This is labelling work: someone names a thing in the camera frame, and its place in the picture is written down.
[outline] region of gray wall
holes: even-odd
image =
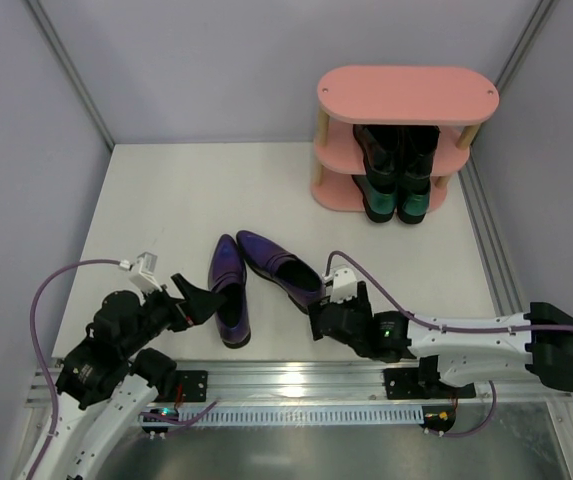
[[[79,258],[109,154],[19,0],[0,0],[0,479],[10,476],[35,360],[40,281]],[[50,352],[72,279],[47,292]]]
[[[554,10],[475,158],[528,298],[573,315],[573,1]]]
[[[348,63],[494,79],[537,0],[42,0],[118,143],[309,139]]]

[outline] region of white table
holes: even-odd
[[[83,259],[159,256],[156,278],[178,294],[181,272],[205,287],[219,236],[247,229],[271,238],[322,272],[327,254],[343,250],[368,269],[406,308],[442,317],[494,315],[459,180],[444,205],[417,226],[396,219],[375,225],[364,214],[318,205],[309,192],[310,143],[119,145],[115,149]],[[83,267],[75,277],[55,345],[64,357],[84,337],[102,299],[134,287],[109,266]],[[373,310],[391,309],[369,287]],[[313,342],[308,318],[286,294],[251,271],[247,283],[251,342],[223,346],[215,321],[185,333],[165,332],[150,346],[175,359],[354,360],[348,347]]]

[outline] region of shoe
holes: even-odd
[[[406,127],[404,160],[397,180],[397,216],[408,224],[418,224],[426,216],[430,204],[430,174],[439,141],[439,128],[434,126]]]
[[[208,288],[226,297],[217,309],[217,329],[224,345],[241,348],[250,342],[250,323],[246,304],[246,265],[235,240],[222,235],[210,263]]]
[[[353,125],[353,137],[364,155],[364,169],[370,184],[382,193],[395,188],[402,165],[404,127],[397,125]]]
[[[256,233],[237,232],[237,244],[250,269],[282,287],[299,310],[324,296],[324,282],[315,271],[292,253]]]
[[[365,175],[353,175],[353,182],[362,192],[362,203],[368,218],[375,223],[384,223],[393,218],[397,203],[397,189],[392,193],[378,192]]]

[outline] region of shoe rack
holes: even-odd
[[[324,207],[343,212],[364,211],[351,179],[365,175],[353,124],[439,126],[431,175],[433,211],[444,203],[450,177],[468,161],[481,124],[499,105],[490,80],[460,67],[349,65],[326,73],[317,97],[311,192]]]

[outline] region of pink shoe rack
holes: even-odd
[[[429,211],[446,200],[448,180],[468,161],[481,124],[499,105],[495,86],[460,67],[349,65],[317,85],[319,112],[311,192],[331,210],[362,212],[351,175],[365,175],[353,124],[438,125]]]

